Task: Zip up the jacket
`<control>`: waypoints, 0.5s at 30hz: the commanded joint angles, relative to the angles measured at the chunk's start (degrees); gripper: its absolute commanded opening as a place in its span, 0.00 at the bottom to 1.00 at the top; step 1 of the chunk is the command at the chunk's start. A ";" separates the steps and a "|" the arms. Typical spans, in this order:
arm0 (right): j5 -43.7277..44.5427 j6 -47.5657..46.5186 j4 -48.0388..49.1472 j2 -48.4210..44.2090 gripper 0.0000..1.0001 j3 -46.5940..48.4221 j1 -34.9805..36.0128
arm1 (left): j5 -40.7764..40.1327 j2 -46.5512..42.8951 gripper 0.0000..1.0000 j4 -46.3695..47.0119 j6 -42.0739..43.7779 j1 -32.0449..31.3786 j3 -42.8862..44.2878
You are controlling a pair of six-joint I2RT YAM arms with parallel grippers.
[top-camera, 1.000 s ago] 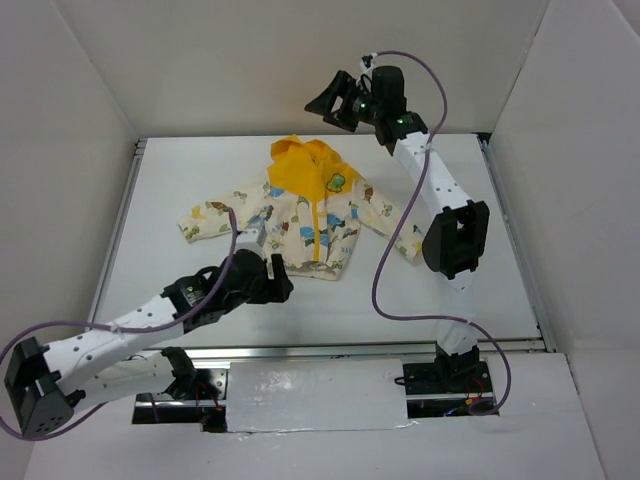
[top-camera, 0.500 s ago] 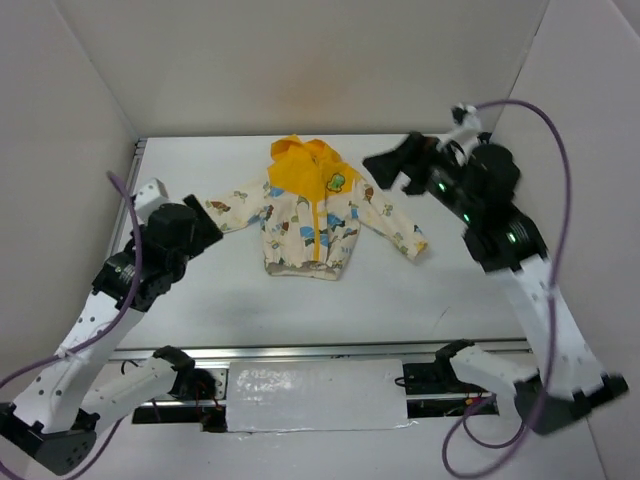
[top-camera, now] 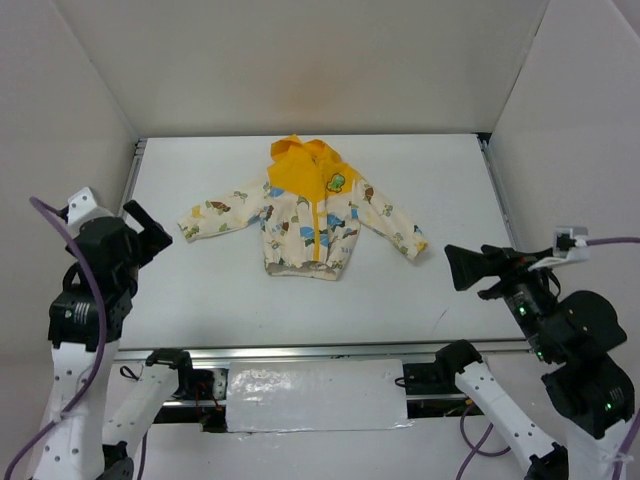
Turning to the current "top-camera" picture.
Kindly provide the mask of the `yellow cream printed kids jacket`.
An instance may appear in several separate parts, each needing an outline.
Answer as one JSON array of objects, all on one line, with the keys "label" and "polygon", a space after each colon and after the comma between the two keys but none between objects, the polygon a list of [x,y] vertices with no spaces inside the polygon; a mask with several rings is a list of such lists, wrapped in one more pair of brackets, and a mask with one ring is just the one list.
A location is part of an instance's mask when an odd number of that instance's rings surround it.
[{"label": "yellow cream printed kids jacket", "polygon": [[327,143],[291,135],[271,146],[258,178],[193,206],[178,226],[193,242],[259,226],[271,276],[336,281],[362,228],[410,261],[428,247],[420,227]]}]

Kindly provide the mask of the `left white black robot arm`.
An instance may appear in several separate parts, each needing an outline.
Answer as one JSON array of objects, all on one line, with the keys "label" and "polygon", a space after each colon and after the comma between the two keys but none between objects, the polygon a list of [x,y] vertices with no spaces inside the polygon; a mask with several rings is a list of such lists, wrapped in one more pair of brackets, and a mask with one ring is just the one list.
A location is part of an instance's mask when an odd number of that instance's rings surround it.
[{"label": "left white black robot arm", "polygon": [[85,192],[57,210],[37,197],[31,205],[51,224],[74,259],[49,307],[53,360],[49,420],[26,444],[43,445],[36,479],[139,479],[148,435],[163,403],[189,396],[196,374],[188,352],[153,351],[134,388],[105,415],[111,369],[124,320],[138,291],[139,271],[173,242],[136,201],[124,206],[138,224],[99,207]]}]

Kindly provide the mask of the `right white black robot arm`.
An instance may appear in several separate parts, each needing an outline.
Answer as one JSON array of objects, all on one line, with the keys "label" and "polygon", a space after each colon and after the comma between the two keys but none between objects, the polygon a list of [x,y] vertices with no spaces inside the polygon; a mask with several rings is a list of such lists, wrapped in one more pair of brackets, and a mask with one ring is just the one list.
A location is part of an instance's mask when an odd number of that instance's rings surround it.
[{"label": "right white black robot arm", "polygon": [[634,385],[609,354],[627,340],[613,305],[592,291],[560,299],[550,289],[554,268],[587,260],[594,244],[560,234],[553,247],[532,253],[491,245],[478,252],[445,248],[455,289],[496,278],[479,298],[504,301],[535,356],[554,368],[541,381],[565,421],[564,444],[524,413],[470,342],[456,341],[435,357],[437,384],[461,391],[481,410],[527,479],[623,479],[639,432]]}]

